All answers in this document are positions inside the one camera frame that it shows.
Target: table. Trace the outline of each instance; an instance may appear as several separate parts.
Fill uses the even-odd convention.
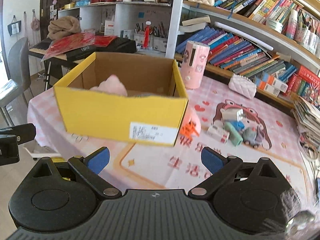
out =
[[[186,192],[210,176],[202,165],[200,153],[204,146],[223,156],[236,155],[245,162],[257,162],[267,156],[276,164],[292,187],[305,198],[312,196],[312,187],[300,155],[299,134],[295,120],[272,106],[254,98],[249,100],[227,85],[203,77],[201,87],[189,90],[189,106],[201,119],[202,130],[192,142],[179,136],[175,147],[145,146],[67,133],[59,113],[53,89],[30,100],[28,122],[36,126],[36,140],[49,146],[63,158],[88,156],[102,146],[110,150],[110,162],[100,176],[124,192],[127,188],[184,188]],[[242,108],[246,126],[259,125],[266,131],[263,147],[253,149],[244,144],[225,145],[205,131],[212,121],[221,123],[221,111],[229,107]]]

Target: metal screw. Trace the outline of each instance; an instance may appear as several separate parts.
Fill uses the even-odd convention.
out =
[[[207,193],[207,190],[203,187],[195,187],[191,190],[191,193],[196,196],[203,196]]]
[[[119,193],[119,190],[114,187],[109,187],[109,188],[106,188],[103,191],[103,193],[104,193],[104,195],[107,195],[107,196],[115,196]]]

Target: cartoon girl print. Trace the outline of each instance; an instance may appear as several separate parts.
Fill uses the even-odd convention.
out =
[[[226,99],[225,103],[220,103],[217,105],[216,115],[213,118],[213,124],[218,127],[223,127],[224,123],[222,120],[222,113],[228,109],[243,109],[245,117],[241,120],[244,124],[244,130],[248,127],[257,128],[260,127],[262,133],[262,147],[265,150],[270,150],[272,147],[271,140],[268,136],[267,127],[264,121],[258,117],[258,113],[252,109],[243,106],[242,104],[236,104],[234,101]]]

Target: pink cylindrical container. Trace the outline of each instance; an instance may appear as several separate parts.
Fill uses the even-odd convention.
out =
[[[181,64],[181,76],[187,89],[200,87],[210,47],[200,42],[188,41]]]

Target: floor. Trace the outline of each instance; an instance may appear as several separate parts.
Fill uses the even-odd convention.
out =
[[[43,92],[43,79],[33,80],[31,82],[31,89],[35,96]],[[25,92],[25,96],[27,100],[30,100],[32,97],[29,91]],[[12,101],[11,106],[7,107],[7,109],[15,125],[27,122],[28,108],[22,96]],[[0,128],[5,127],[6,123],[2,116],[0,116]],[[30,169],[35,165],[35,161],[26,150],[23,149],[22,145],[19,146],[19,154],[20,162],[0,166],[0,240],[6,239],[16,230],[8,211],[8,203],[20,182],[22,182]]]

